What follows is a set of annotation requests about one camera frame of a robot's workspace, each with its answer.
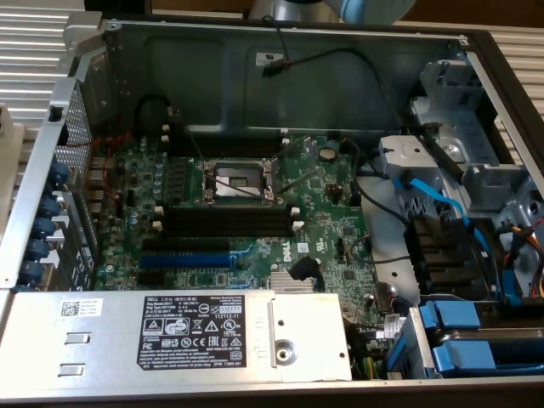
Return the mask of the blue disk caddy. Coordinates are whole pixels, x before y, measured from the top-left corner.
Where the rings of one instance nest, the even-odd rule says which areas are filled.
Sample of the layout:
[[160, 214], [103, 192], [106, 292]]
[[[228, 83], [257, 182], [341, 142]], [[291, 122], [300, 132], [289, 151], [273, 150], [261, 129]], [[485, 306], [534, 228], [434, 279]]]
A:
[[544, 361], [499, 363], [484, 340], [447, 340], [432, 349], [435, 370], [444, 378], [544, 375]]
[[428, 301], [419, 307], [426, 330], [479, 329], [479, 315], [472, 302]]

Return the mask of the open metal PC case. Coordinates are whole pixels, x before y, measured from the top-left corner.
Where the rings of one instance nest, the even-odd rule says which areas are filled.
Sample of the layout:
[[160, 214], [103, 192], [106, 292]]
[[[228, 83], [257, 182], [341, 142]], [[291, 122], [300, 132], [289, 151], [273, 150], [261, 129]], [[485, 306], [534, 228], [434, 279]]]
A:
[[[91, 160], [137, 150], [142, 140], [168, 142], [164, 124], [284, 128], [290, 137], [323, 136], [353, 159], [353, 177], [371, 237], [385, 349], [365, 355], [349, 347], [348, 381], [202, 384], [151, 388], [5, 388], [0, 408], [149, 406], [160, 408], [544, 408], [544, 375], [403, 379], [385, 360], [410, 308], [428, 301], [472, 302], [479, 329], [426, 330], [432, 349], [447, 340], [484, 340], [499, 363], [544, 361], [544, 213], [532, 224], [460, 218], [487, 251], [496, 271], [490, 300], [422, 295], [391, 179], [379, 142], [412, 120], [409, 100], [422, 95], [419, 76], [437, 60], [475, 55], [499, 91], [524, 146], [544, 178], [544, 121], [494, 38], [484, 31], [410, 27], [359, 28], [203, 18], [106, 18], [105, 45], [77, 57], [55, 83], [30, 151], [1, 149], [0, 181], [6, 218], [0, 225], [0, 338], [21, 293], [73, 297], [99, 291], [94, 273], [99, 231], [84, 182]], [[256, 52], [284, 58], [255, 66]], [[50, 105], [62, 106], [59, 122]], [[52, 162], [71, 176], [62, 188], [47, 181]], [[19, 283], [19, 272], [43, 194], [56, 195], [57, 230], [45, 240], [42, 281]]]

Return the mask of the green motherboard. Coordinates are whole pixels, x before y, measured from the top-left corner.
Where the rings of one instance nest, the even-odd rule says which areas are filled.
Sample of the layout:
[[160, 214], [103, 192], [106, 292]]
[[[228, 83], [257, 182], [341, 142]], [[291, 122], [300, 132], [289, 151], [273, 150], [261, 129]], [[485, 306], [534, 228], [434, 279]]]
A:
[[[229, 268], [150, 268], [166, 273], [164, 287], [138, 286], [139, 259], [146, 238], [162, 234], [165, 208], [208, 207], [200, 203], [199, 157], [170, 157], [160, 143], [142, 140], [137, 150], [117, 159], [125, 161], [122, 202], [98, 219], [99, 260], [93, 286], [99, 291], [134, 290], [264, 290], [273, 271], [287, 271], [301, 258], [320, 263], [326, 291], [339, 297], [348, 332], [348, 345], [365, 355], [385, 349], [383, 307], [378, 303], [377, 272], [371, 259], [371, 237], [361, 209], [362, 197], [353, 177], [352, 156], [326, 137], [286, 138], [282, 150], [267, 158], [272, 173], [286, 170], [280, 185], [317, 168], [318, 173], [278, 195], [281, 207], [291, 207], [292, 237], [226, 238]], [[337, 152], [333, 163], [321, 162], [319, 149]]]

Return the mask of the white QR code sticker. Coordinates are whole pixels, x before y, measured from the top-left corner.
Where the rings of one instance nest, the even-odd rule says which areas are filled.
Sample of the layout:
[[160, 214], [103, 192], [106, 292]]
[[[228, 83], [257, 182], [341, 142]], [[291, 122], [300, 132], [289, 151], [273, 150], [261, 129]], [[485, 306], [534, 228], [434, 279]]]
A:
[[100, 317], [103, 304], [103, 298], [64, 299], [59, 304], [58, 316], [61, 318]]

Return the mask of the thin metal locking lever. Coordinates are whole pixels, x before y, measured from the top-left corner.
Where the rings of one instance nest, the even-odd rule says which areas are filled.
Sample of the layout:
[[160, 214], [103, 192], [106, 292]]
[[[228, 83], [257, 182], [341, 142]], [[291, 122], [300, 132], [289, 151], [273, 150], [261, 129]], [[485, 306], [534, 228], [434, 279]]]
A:
[[295, 178], [293, 181], [291, 181], [291, 182], [289, 182], [289, 183], [287, 183], [285, 185], [280, 185], [280, 181], [283, 179], [285, 173], [286, 173], [286, 170], [281, 167], [275, 174], [275, 179], [274, 179], [275, 183], [274, 183], [274, 185], [272, 187], [272, 191], [276, 196], [281, 195], [283, 193], [286, 193], [287, 191], [292, 190], [295, 187], [299, 186], [303, 181], [305, 181], [305, 180], [309, 179], [311, 176], [317, 174], [318, 170], [315, 167], [315, 168], [307, 171], [306, 173], [304, 173], [300, 177]]
[[205, 166], [206, 166], [205, 156], [202, 154], [201, 148], [197, 144], [196, 138], [195, 138], [194, 134], [192, 133], [192, 131], [190, 130], [190, 127], [188, 125], [185, 125], [184, 130], [187, 133], [188, 137], [190, 138], [190, 142], [192, 143], [192, 146], [194, 147], [195, 152], [197, 153], [198, 157], [200, 158], [201, 169], [203, 170], [205, 168]]

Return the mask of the blue slot latch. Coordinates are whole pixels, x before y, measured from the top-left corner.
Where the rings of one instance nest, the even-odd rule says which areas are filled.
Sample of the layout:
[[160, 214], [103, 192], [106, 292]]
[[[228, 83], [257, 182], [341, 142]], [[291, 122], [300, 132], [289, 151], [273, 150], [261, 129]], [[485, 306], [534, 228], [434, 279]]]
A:
[[39, 285], [43, 278], [43, 266], [35, 261], [24, 260], [20, 267], [19, 283], [22, 285]]
[[57, 230], [55, 222], [49, 218], [36, 217], [31, 227], [31, 238], [45, 241]]
[[56, 195], [43, 194], [37, 207], [37, 216], [39, 218], [51, 219], [60, 215], [61, 205]]
[[53, 161], [48, 170], [47, 181], [54, 188], [62, 188], [71, 176], [70, 168], [63, 162]]
[[49, 252], [50, 246], [46, 241], [31, 238], [25, 248], [24, 260], [37, 262], [42, 258], [47, 258]]

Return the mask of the black RAM slot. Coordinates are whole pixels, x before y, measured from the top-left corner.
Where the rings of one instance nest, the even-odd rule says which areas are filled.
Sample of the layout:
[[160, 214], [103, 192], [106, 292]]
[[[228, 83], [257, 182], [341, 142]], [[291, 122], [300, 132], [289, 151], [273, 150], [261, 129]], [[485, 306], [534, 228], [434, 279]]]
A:
[[163, 219], [256, 219], [287, 222], [293, 220], [291, 207], [180, 207], [165, 208]]
[[193, 139], [203, 144], [204, 140], [212, 139], [278, 139], [282, 140], [285, 137], [290, 137], [291, 133], [284, 128], [277, 127], [224, 127], [224, 126], [201, 126], [201, 125], [182, 125], [182, 124], [164, 124], [162, 131], [168, 131], [174, 138], [178, 135], [180, 138]]
[[[205, 157], [270, 158], [282, 150], [278, 139], [212, 139], [197, 143]], [[176, 138], [159, 144], [160, 150], [170, 157], [198, 157], [190, 139]]]
[[197, 219], [160, 221], [162, 234], [170, 237], [292, 237], [292, 224], [277, 220]]

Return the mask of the blue expansion slot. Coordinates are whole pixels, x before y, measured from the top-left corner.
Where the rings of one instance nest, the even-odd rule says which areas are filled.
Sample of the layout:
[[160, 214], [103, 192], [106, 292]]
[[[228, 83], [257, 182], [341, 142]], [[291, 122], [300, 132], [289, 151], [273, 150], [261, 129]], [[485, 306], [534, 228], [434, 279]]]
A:
[[235, 255], [228, 252], [158, 252], [145, 253], [139, 259], [141, 269], [150, 268], [229, 268]]

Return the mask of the short black expansion slot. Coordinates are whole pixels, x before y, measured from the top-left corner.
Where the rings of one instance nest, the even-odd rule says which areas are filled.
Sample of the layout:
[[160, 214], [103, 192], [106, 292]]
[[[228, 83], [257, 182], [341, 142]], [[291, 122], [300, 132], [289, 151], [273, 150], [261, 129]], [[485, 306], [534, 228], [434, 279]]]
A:
[[138, 286], [164, 287], [166, 273], [162, 269], [141, 269], [136, 275]]

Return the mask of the CPU socket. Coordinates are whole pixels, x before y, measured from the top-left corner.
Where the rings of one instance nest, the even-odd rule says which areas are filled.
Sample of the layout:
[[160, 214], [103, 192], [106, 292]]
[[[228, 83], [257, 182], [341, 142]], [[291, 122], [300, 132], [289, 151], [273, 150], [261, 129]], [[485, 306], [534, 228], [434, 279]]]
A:
[[200, 203], [208, 207], [280, 207], [270, 159], [200, 160]]

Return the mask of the silver port block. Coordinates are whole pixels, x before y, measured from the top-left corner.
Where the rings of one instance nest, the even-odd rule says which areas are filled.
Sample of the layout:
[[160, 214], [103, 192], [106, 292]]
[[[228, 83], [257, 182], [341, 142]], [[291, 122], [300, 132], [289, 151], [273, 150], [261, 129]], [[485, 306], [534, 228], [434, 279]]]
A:
[[125, 170], [125, 161], [121, 158], [96, 156], [91, 160], [84, 192], [93, 218], [98, 219], [105, 210], [122, 202]]

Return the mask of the silver and blue disk bay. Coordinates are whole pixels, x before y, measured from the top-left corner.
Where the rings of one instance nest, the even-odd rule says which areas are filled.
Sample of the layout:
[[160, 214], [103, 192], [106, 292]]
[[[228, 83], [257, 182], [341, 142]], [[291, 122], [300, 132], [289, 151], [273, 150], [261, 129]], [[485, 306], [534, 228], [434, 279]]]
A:
[[427, 333], [418, 308], [410, 308], [400, 331], [395, 335], [385, 360], [387, 373], [403, 379], [439, 379]]

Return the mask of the black power supply label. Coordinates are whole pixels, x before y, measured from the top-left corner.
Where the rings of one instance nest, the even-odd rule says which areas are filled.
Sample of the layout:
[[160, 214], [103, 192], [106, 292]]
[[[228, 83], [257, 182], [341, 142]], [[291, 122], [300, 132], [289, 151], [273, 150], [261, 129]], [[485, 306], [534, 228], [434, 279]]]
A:
[[137, 363], [145, 371], [246, 367], [245, 297], [146, 297]]

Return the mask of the grey metal bracket box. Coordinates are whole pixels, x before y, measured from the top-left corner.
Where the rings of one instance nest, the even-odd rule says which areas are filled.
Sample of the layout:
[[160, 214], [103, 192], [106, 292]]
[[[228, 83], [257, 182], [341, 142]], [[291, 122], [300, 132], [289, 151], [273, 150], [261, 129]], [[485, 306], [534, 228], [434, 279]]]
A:
[[439, 176], [439, 167], [422, 143], [411, 135], [390, 135], [379, 142], [381, 163], [391, 179], [400, 179], [406, 172], [423, 181]]

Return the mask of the large silver disk bay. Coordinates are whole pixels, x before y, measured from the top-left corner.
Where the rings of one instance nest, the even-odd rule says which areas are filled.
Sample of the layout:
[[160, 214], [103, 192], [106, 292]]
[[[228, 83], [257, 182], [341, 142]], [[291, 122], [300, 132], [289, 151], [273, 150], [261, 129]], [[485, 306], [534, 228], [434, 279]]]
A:
[[422, 95], [408, 103], [412, 122], [395, 135], [415, 136], [439, 176], [390, 178], [401, 214], [498, 225], [536, 221], [544, 213], [544, 178], [478, 58], [430, 62], [419, 84]]

